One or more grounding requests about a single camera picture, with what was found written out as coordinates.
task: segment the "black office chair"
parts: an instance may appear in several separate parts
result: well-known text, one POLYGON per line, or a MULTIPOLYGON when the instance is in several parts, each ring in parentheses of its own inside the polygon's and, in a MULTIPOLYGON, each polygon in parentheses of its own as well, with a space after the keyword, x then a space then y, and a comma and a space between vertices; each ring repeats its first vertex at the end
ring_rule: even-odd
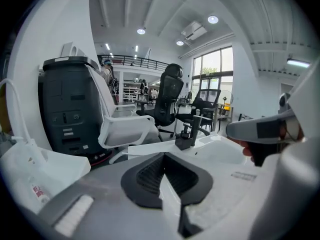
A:
POLYGON ((174 132, 176 132, 177 128, 177 122, 178 120, 192 124, 193 122, 193 116, 196 114, 196 110, 200 110, 200 115, 205 118, 210 118, 211 120, 202 120, 200 126, 206 126, 210 125, 210 131, 213 131, 213 123, 214 123, 214 114, 217 110, 217 102, 220 96, 221 90, 219 89, 201 89, 198 91, 193 103, 179 103, 178 105, 178 111, 175 115, 176 121, 174 125, 174 132), (195 107, 194 110, 191 111, 191 113, 179 113, 180 107, 184 106, 192 106, 195 107))
MULTIPOLYGON (((175 114, 171 113, 171 105, 176 101, 184 86, 182 80, 182 68, 177 64, 170 64, 166 67, 164 73, 161 75, 160 88, 158 98, 156 99, 154 109, 144 110, 144 105, 147 102, 136 100, 136 103, 141 104, 141 110, 136 113, 139 116, 149 115, 154 118, 156 127, 166 127, 171 125, 175 120, 175 114)), ((161 133, 171 134, 174 136, 173 131, 158 129, 161 133)))

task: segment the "white cable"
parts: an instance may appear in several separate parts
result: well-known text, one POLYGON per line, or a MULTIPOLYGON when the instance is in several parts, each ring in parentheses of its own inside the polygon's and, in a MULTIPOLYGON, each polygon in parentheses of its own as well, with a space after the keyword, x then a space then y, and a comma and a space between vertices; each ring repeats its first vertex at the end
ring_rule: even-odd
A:
POLYGON ((1 88, 1 86, 3 84, 9 84, 12 87, 13 93, 14 93, 16 101, 17 101, 18 113, 19 113, 19 116, 21 117, 22 127, 23 127, 23 131, 24 131, 26 140, 27 140, 28 143, 32 143, 30 135, 29 135, 29 132, 27 130, 27 126, 26 126, 24 115, 22 114, 22 111, 21 111, 20 98, 19 98, 19 94, 18 94, 17 88, 15 87, 14 82, 11 79, 8 79, 8 78, 5 78, 0 82, 0 88, 1 88))

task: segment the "mesh backrest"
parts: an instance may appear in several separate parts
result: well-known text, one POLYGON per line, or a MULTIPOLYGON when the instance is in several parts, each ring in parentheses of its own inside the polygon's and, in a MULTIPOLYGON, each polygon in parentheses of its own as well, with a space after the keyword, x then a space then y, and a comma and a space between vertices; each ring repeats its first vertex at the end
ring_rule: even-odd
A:
POLYGON ((171 122, 171 103, 179 97, 183 86, 184 82, 180 77, 162 73, 159 94, 154 107, 154 118, 158 122, 164 124, 171 122))
POLYGON ((108 85, 104 78, 100 76, 96 71, 94 71, 90 66, 86 66, 89 69, 90 75, 95 83, 96 88, 99 91, 100 97, 102 99, 102 110, 103 113, 107 112, 106 116, 112 117, 115 112, 116 106, 108 85))
MULTIPOLYGON (((220 96, 221 90, 219 89, 201 89, 198 91, 192 106, 196 109, 200 109, 200 113, 203 114, 202 109, 216 107, 220 96)), ((212 118, 213 112, 207 112, 204 114, 205 117, 212 118)))

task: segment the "floor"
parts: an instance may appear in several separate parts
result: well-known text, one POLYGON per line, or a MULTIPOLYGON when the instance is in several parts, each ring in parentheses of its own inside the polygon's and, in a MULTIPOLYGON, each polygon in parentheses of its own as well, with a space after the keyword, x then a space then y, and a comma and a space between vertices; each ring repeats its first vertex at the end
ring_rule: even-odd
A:
MULTIPOLYGON (((145 105, 145 110, 152 110, 154 109, 155 105, 154 104, 148 104, 148 105, 145 105)), ((191 112, 191 107, 189 106, 181 106, 180 107, 180 110, 179 110, 179 113, 190 113, 191 112)), ((128 116, 128 112, 126 111, 121 111, 120 113, 118 113, 118 115, 116 115, 116 117, 121 117, 121 116, 128 116)), ((222 136, 225 136, 225 132, 226 132, 226 127, 227 127, 227 122, 225 121, 222 121, 221 122, 221 125, 220 125, 220 131, 218 132, 219 135, 222 135, 222 136)), ((166 127, 161 127, 161 129, 164 129, 164 130, 167 130, 167 131, 171 131, 173 132, 174 131, 174 128, 175 128, 175 123, 172 123, 171 125, 169 126, 166 126, 166 127)), ((179 133, 183 130, 184 126, 183 126, 183 123, 181 121, 178 121, 177 122, 177 127, 176 127, 176 132, 179 133)), ((174 140, 175 137, 170 137, 170 133, 164 133, 164 132, 161 132, 161 137, 163 139, 164 142, 167 142, 167 141, 171 141, 171 140, 174 140)), ((143 142, 143 144, 152 144, 152 143, 158 143, 160 142, 159 138, 156 138, 156 139, 150 139, 150 140, 145 140, 143 142)), ((109 160, 115 156, 117 153, 119 152, 123 152, 125 151, 125 149, 127 149, 128 147, 127 146, 122 146, 122 147, 119 147, 117 149, 112 149, 111 150, 111 155, 108 157, 107 160, 105 160, 104 162, 102 163, 99 163, 95 166, 93 166, 91 169, 94 170, 94 169, 97 169, 97 168, 100 168, 100 167, 103 167, 103 166, 107 166, 109 165, 109 160)), ((122 162, 122 161, 125 161, 125 160, 128 160, 128 156, 127 155, 123 155, 121 157, 119 157, 115 163, 119 163, 119 162, 122 162)))

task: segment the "ceiling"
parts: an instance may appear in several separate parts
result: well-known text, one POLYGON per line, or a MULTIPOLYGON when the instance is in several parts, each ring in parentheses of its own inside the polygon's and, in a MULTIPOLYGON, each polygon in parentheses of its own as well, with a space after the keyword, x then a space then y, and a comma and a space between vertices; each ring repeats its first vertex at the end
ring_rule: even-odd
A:
POLYGON ((165 61, 219 37, 235 36, 241 42, 256 75, 298 77, 304 69, 288 65, 287 59, 312 63, 320 54, 320 41, 307 17, 293 0, 90 0, 95 48, 107 54, 165 61), (208 23, 216 15, 217 24, 208 23), (207 33, 177 46, 181 32, 193 21, 207 33), (145 28, 146 34, 137 34, 145 28))
POLYGON ((138 57, 145 58, 149 49, 170 49, 179 56, 189 46, 180 47, 176 42, 184 41, 181 32, 193 21, 206 29, 202 38, 219 29, 232 32, 222 18, 217 24, 210 24, 208 17, 212 14, 214 8, 203 0, 90 0, 91 28, 98 54, 108 54, 108 43, 117 55, 134 56, 134 47, 139 45, 138 57), (145 35, 137 34, 140 28, 146 30, 145 35))

